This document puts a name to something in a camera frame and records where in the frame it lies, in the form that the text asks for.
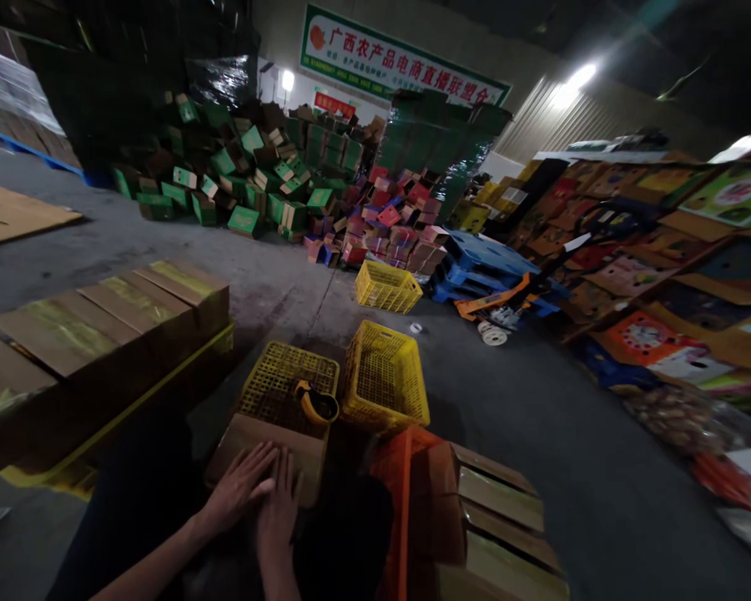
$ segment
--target red sign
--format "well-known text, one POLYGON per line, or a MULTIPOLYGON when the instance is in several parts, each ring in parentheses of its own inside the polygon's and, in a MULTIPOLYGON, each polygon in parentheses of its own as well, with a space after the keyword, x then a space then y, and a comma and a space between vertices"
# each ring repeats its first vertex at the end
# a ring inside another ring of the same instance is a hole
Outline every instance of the red sign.
POLYGON ((315 96, 315 106, 321 109, 327 110, 329 113, 334 114, 337 111, 342 113, 346 119, 353 117, 356 112, 356 107, 352 104, 345 104, 336 98, 326 96, 325 94, 318 92, 315 96))

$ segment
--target pallet jack wheel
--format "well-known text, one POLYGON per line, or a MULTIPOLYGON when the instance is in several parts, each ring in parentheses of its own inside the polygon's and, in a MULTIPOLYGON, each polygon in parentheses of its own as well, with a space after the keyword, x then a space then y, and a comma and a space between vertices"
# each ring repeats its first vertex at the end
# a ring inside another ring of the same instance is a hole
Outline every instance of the pallet jack wheel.
POLYGON ((482 321, 478 325, 478 333, 481 334, 481 340, 487 346, 500 346, 509 340, 509 335, 505 330, 494 326, 489 321, 482 321))

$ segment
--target orange plastic crate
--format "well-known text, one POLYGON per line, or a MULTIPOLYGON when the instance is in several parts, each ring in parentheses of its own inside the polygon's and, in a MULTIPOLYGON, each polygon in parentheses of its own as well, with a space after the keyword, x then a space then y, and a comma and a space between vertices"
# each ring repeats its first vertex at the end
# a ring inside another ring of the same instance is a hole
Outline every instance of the orange plastic crate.
POLYGON ((384 577, 378 593, 381 601, 406 601, 411 458, 419 451, 435 447, 443 442, 445 441, 425 428, 409 426, 375 450, 370 474, 381 480, 390 491, 395 509, 390 550, 386 555, 384 577))

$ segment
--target corrugated metal wall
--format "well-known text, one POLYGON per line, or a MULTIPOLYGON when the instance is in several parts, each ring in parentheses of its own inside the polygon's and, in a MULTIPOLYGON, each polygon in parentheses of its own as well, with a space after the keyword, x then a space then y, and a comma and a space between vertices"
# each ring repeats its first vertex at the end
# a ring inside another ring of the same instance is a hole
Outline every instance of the corrugated metal wall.
POLYGON ((543 77, 507 127, 493 152, 527 163, 538 151, 557 151, 579 140, 612 139, 645 126, 660 127, 670 147, 708 159, 735 139, 619 83, 598 81, 567 103, 567 87, 543 77))

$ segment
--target warehouse ceiling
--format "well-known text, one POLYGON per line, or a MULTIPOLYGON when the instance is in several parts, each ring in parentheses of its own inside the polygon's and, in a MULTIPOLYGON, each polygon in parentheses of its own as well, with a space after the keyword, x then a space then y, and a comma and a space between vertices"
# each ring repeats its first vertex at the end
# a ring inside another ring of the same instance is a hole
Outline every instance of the warehouse ceiling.
POLYGON ((668 102, 707 124, 751 133, 751 0, 435 1, 650 96, 672 91, 668 102))

